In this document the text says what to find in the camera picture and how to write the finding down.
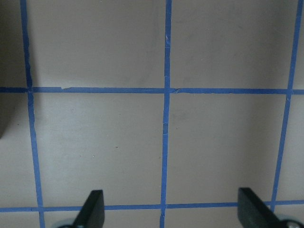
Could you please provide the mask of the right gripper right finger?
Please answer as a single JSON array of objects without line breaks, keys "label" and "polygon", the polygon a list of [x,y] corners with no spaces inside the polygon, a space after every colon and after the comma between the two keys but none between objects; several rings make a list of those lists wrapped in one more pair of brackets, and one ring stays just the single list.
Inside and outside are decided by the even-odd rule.
[{"label": "right gripper right finger", "polygon": [[250,189],[239,188],[237,217],[244,228],[290,228],[290,220],[280,220]]}]

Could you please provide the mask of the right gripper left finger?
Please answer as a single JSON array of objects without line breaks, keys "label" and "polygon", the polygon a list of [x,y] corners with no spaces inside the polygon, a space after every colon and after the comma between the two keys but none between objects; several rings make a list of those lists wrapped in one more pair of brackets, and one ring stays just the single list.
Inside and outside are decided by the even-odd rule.
[{"label": "right gripper left finger", "polygon": [[105,222],[105,205],[102,190],[90,192],[83,207],[72,223],[73,228],[102,228]]}]

